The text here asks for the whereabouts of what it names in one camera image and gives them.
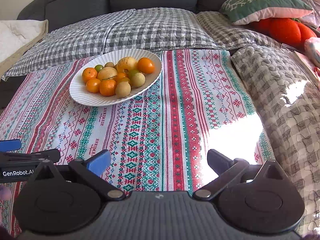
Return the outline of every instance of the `ribbed grip surface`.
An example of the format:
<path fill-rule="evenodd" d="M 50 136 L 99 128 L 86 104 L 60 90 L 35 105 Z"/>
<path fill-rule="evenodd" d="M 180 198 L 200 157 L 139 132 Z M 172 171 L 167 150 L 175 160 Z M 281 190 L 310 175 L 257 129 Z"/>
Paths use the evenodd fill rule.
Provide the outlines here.
<path fill-rule="evenodd" d="M 209 202 L 187 192 L 133 192 L 120 202 L 107 204 L 100 217 L 80 231 L 63 236 L 24 232 L 19 240 L 279 240 L 300 239 L 294 232 L 281 236 L 255 236 L 226 224 Z"/>

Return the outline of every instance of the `red and green striped cloth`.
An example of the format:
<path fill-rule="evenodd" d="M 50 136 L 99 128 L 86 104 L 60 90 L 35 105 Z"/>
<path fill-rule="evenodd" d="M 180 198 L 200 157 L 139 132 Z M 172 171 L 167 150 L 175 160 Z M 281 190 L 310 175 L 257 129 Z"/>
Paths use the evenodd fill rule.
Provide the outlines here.
<path fill-rule="evenodd" d="M 108 149 L 112 163 L 102 177 L 125 192 L 192 193 L 217 176 L 206 161 L 212 148 L 252 164 L 274 158 L 227 51 L 157 54 L 163 63 L 159 80 L 113 106 L 83 106 L 70 97 L 72 77 L 94 57 L 29 74 L 0 118 L 0 140 L 20 139 L 24 153 L 57 148 L 58 164 Z M 12 200 L 1 202 L 3 226 L 16 235 L 12 207 L 22 183 L 9 187 Z"/>

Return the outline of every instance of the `gray plaid quilt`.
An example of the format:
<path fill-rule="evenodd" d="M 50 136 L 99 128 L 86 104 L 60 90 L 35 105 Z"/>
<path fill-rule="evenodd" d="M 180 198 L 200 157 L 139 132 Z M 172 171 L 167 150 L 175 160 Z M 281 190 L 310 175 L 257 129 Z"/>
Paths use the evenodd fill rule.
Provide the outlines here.
<path fill-rule="evenodd" d="M 320 226 L 320 92 L 285 50 L 246 47 L 232 61 L 277 161 L 304 199 L 299 233 L 305 235 Z"/>
<path fill-rule="evenodd" d="M 176 8 L 135 10 L 109 32 L 104 53 L 118 49 L 152 52 L 174 49 L 219 49 L 196 15 Z"/>
<path fill-rule="evenodd" d="M 102 54 L 112 26 L 123 22 L 133 11 L 100 15 L 49 33 L 42 42 L 29 49 L 2 79 Z"/>
<path fill-rule="evenodd" d="M 219 49 L 239 49 L 250 45 L 281 47 L 273 38 L 247 29 L 247 25 L 232 25 L 231 21 L 219 12 L 200 12 L 197 19 Z"/>

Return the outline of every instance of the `green pillow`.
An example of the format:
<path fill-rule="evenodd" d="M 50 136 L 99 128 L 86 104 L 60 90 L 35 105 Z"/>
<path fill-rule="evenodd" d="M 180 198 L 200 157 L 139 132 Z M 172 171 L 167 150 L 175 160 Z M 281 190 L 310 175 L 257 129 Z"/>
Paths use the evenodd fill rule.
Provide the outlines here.
<path fill-rule="evenodd" d="M 301 0 L 227 0 L 220 8 L 220 13 L 227 15 L 234 25 L 267 18 L 299 18 L 312 12 Z"/>

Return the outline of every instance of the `fruit bowl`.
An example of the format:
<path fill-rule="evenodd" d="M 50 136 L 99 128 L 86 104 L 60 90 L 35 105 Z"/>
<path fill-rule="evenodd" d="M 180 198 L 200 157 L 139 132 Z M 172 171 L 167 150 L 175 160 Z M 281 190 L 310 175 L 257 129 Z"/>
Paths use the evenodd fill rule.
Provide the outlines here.
<path fill-rule="evenodd" d="M 152 74 L 145 75 L 146 81 L 141 87 L 132 89 L 130 94 L 125 98 L 118 98 L 116 95 L 111 97 L 105 97 L 99 93 L 90 93 L 86 90 L 86 86 L 82 81 L 82 72 L 84 69 L 88 67 L 94 68 L 98 64 L 105 65 L 105 63 L 107 62 L 113 62 L 114 64 L 116 64 L 121 58 L 129 56 L 134 57 L 136 60 L 139 60 L 142 57 L 147 57 L 151 59 L 154 63 L 155 71 Z M 135 96 L 141 94 L 142 92 L 146 91 L 149 87 L 151 87 L 160 77 L 161 71 L 162 63 L 160 58 L 150 51 L 143 49 L 115 50 L 91 60 L 75 74 L 70 83 L 70 96 L 73 98 L 74 101 L 85 106 L 110 106 L 122 103 L 131 98 L 134 98 Z"/>

